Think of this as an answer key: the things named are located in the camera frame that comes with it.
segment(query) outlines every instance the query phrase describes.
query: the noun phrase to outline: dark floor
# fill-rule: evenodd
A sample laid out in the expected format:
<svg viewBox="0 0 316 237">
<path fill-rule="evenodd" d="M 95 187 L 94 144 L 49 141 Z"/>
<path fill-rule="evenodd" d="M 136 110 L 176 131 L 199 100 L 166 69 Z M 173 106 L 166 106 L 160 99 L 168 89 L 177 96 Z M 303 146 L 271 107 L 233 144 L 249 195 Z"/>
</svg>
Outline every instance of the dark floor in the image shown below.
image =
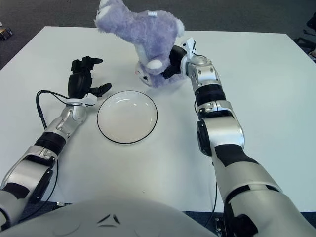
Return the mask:
<svg viewBox="0 0 316 237">
<path fill-rule="evenodd" d="M 186 30 L 246 31 L 286 33 L 291 38 L 304 37 L 306 22 L 316 11 L 316 0 L 124 0 L 132 11 L 163 9 L 180 18 Z M 0 42 L 0 69 L 24 47 L 44 26 L 94 27 L 99 0 L 0 0 L 0 21 L 14 32 Z M 38 214 L 51 211 L 48 203 Z M 23 217 L 39 205 L 29 205 Z M 210 213 L 187 212 L 205 225 Z M 316 227 L 315 213 L 303 213 Z M 214 218 L 208 226 L 214 229 Z"/>
</svg>

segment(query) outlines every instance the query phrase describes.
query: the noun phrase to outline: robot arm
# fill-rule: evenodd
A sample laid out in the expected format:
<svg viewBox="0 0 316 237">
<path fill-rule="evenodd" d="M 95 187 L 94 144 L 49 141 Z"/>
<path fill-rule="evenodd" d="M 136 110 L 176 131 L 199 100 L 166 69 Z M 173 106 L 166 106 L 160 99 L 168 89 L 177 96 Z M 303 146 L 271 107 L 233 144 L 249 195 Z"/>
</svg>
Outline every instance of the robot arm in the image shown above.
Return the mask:
<svg viewBox="0 0 316 237">
<path fill-rule="evenodd" d="M 195 54 L 192 41 L 183 44 L 191 53 L 183 58 L 181 71 L 192 82 L 199 148 L 212 156 L 226 233 L 236 237 L 316 236 L 264 167 L 244 153 L 243 131 L 218 74 L 209 59 Z"/>
<path fill-rule="evenodd" d="M 0 231 L 14 225 L 28 202 L 37 203 L 43 197 L 53 174 L 53 166 L 72 134 L 86 119 L 86 107 L 93 106 L 111 88 L 111 84 L 91 88 L 90 70 L 103 60 L 84 57 L 72 64 L 66 106 L 61 115 L 30 146 L 8 171 L 0 190 Z"/>
</svg>

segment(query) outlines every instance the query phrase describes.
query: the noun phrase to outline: plate rim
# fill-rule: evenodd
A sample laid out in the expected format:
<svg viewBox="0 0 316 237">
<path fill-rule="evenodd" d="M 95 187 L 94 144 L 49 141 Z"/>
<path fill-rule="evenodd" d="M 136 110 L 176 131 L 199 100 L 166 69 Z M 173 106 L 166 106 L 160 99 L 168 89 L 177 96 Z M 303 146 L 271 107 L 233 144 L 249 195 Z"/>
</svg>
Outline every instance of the plate rim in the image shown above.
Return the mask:
<svg viewBox="0 0 316 237">
<path fill-rule="evenodd" d="M 116 94 L 119 94 L 119 93 L 122 93 L 122 92 L 129 92 L 129 91 L 137 92 L 137 93 L 140 93 L 140 94 L 143 94 L 143 95 L 147 96 L 147 97 L 153 102 L 153 104 L 154 104 L 154 106 L 155 106 L 157 118 L 156 118 L 156 121 L 155 121 L 155 124 L 154 124 L 152 130 L 151 130 L 146 136 L 144 136 L 143 138 L 141 138 L 141 139 L 139 139 L 139 140 L 137 140 L 137 141 L 135 141 L 135 142 L 117 142 L 117 141 L 114 141 L 114 140 L 112 140 L 111 138 L 107 137 L 107 136 L 102 132 L 102 130 L 101 130 L 100 126 L 99 126 L 99 121 L 98 121 L 99 112 L 100 112 L 100 109 L 102 108 L 103 104 L 104 104 L 108 99 L 110 99 L 112 96 L 115 96 Z M 157 106 L 156 106 L 155 102 L 154 102 L 148 95 L 146 95 L 146 94 L 143 93 L 143 92 L 137 91 L 137 90 L 123 90 L 123 91 L 119 91 L 119 92 L 117 92 L 117 93 L 115 93 L 115 94 L 109 96 L 105 101 L 103 101 L 103 103 L 101 104 L 100 108 L 98 109 L 98 114 L 97 114 L 97 125 L 98 125 L 98 128 L 99 128 L 100 132 L 101 132 L 102 135 L 105 136 L 107 139 L 109 139 L 110 141 L 112 141 L 112 142 L 114 142 L 114 143 L 117 143 L 117 144 L 133 144 L 133 143 L 136 143 L 136 142 L 139 142 L 139 141 L 145 139 L 145 138 L 148 137 L 149 134 L 151 134 L 151 132 L 154 130 L 154 128 L 156 127 L 157 121 L 158 121 L 158 109 L 157 109 Z"/>
</svg>

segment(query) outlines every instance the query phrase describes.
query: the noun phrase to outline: purple plush toy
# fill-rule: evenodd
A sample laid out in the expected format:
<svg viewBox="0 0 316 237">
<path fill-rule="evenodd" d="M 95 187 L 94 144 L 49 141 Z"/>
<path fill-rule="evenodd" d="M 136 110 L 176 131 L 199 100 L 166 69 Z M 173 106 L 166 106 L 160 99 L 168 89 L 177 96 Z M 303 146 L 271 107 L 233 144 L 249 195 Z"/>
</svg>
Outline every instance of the purple plush toy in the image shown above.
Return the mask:
<svg viewBox="0 0 316 237">
<path fill-rule="evenodd" d="M 174 74 L 165 79 L 161 74 L 170 65 L 169 55 L 184 25 L 166 11 L 131 12 L 122 0 L 101 0 L 95 19 L 97 28 L 114 33 L 135 45 L 139 62 L 135 73 L 143 83 L 159 87 L 183 79 Z"/>
</svg>

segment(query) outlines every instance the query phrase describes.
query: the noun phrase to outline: white plate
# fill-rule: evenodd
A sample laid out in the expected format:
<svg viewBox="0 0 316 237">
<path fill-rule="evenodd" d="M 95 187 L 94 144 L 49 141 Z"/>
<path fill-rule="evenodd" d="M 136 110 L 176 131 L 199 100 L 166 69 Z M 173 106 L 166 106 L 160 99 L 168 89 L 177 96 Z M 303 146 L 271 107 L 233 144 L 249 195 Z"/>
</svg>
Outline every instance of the white plate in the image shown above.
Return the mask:
<svg viewBox="0 0 316 237">
<path fill-rule="evenodd" d="M 106 138 L 130 144 L 147 137 L 157 118 L 157 108 L 152 99 L 141 92 L 129 90 L 106 99 L 99 109 L 97 122 Z"/>
</svg>

